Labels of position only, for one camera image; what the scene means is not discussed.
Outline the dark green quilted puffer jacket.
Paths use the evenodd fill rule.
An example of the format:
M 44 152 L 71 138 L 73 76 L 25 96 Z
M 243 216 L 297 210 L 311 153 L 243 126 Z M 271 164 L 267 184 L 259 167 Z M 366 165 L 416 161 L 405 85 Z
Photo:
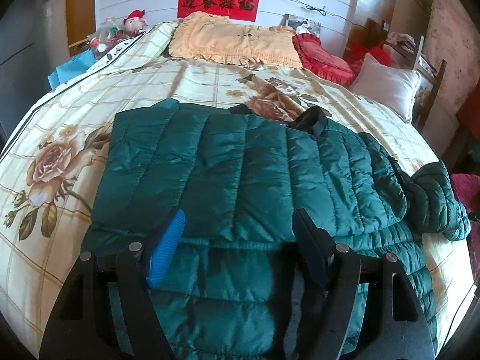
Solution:
M 166 99 L 115 116 L 82 249 L 119 252 L 174 208 L 186 226 L 154 309 L 179 359 L 281 359 L 304 208 L 340 243 L 402 262 L 431 336 L 422 236 L 470 232 L 443 163 L 404 172 L 368 133 L 312 135 L 253 114 Z

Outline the floral cream bed quilt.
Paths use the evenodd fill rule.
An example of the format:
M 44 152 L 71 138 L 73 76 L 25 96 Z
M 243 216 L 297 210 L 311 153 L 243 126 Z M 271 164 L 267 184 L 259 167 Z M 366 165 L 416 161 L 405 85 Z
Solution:
M 175 22 L 154 27 L 110 63 L 46 94 L 1 153 L 1 314 L 33 355 L 68 272 L 84 251 L 120 112 L 173 99 L 253 114 L 312 135 L 332 120 L 374 137 L 408 174 L 442 163 L 391 108 L 304 69 L 251 70 L 168 57 L 177 27 Z M 450 241 L 432 233 L 421 238 L 436 305 L 435 350 L 453 335 L 474 291 L 466 238 Z

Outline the magenta blanket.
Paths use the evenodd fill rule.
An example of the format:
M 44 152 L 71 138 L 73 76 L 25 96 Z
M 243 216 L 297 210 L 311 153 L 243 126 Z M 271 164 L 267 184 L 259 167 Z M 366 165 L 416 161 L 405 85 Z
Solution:
M 479 213 L 479 176 L 473 174 L 453 174 L 451 183 L 456 198 L 465 206 L 469 214 Z M 479 271 L 479 222 L 472 221 L 467 245 L 473 275 Z

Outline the white pillow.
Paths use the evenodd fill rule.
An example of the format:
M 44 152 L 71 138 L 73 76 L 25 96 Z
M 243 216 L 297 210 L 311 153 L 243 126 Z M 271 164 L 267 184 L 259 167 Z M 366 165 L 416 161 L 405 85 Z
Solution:
M 367 54 L 349 90 L 391 108 L 403 122 L 411 123 L 421 80 L 418 71 L 388 67 Z

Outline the blue paper bag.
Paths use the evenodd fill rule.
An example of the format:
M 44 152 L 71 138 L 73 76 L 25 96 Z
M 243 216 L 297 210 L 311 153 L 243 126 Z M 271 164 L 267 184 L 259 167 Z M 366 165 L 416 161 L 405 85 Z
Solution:
M 55 89 L 63 83 L 85 73 L 95 64 L 95 56 L 91 49 L 70 58 L 53 70 L 47 77 L 51 89 Z

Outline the wooden chair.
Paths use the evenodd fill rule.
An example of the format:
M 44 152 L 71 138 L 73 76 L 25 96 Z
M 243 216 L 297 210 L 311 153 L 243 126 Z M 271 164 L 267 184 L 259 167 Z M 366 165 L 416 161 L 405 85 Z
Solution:
M 408 37 L 395 41 L 385 40 L 385 45 L 391 47 L 402 57 L 402 68 L 410 68 L 420 75 L 420 86 L 416 92 L 412 110 L 412 124 L 419 133 L 422 133 L 439 93 L 447 61 L 443 59 L 439 68 L 433 66 L 423 53 L 425 45 L 425 36 L 423 35 L 414 41 Z

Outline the red heart cushion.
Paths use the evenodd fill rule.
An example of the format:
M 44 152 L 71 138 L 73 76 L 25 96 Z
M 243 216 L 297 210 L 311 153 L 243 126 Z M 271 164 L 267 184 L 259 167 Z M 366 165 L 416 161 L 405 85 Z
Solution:
M 341 86 L 349 86 L 355 79 L 348 63 L 324 49 L 315 35 L 297 34 L 292 37 L 292 42 L 303 67 L 321 79 Z

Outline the plush toy with red hat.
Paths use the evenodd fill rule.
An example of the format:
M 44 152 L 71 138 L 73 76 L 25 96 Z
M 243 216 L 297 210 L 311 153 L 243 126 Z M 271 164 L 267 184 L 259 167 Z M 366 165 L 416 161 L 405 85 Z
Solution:
M 124 33 L 129 36 L 138 35 L 148 26 L 145 19 L 145 10 L 133 10 L 123 20 Z

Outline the grey refrigerator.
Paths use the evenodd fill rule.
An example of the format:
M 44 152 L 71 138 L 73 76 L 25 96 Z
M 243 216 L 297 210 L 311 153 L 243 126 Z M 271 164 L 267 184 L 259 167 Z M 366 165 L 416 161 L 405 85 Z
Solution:
M 14 0 L 1 18 L 1 142 L 50 90 L 37 0 Z

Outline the yellow ruffled pillow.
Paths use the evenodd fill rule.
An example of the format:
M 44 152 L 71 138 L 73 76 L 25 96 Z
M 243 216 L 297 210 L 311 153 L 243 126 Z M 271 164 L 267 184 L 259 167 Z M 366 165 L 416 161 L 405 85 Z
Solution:
M 168 47 L 174 58 L 204 59 L 255 69 L 262 66 L 301 68 L 293 45 L 295 31 L 284 26 L 233 24 L 227 16 L 197 11 L 176 28 Z

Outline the framed photo on headboard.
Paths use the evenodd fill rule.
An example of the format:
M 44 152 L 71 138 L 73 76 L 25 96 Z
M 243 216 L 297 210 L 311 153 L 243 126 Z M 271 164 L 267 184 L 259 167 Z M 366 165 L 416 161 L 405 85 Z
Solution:
M 295 30 L 295 33 L 298 35 L 309 33 L 316 36 L 317 38 L 320 37 L 321 24 L 311 19 L 303 18 L 300 16 L 294 16 L 292 14 L 285 14 L 284 23 L 285 23 L 285 26 Z

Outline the red calligraphy banner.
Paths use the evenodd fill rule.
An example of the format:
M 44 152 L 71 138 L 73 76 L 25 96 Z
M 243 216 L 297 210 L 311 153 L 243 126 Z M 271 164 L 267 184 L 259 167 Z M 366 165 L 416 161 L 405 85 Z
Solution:
M 178 0 L 177 17 L 202 11 L 216 16 L 228 16 L 233 20 L 255 22 L 259 0 Z

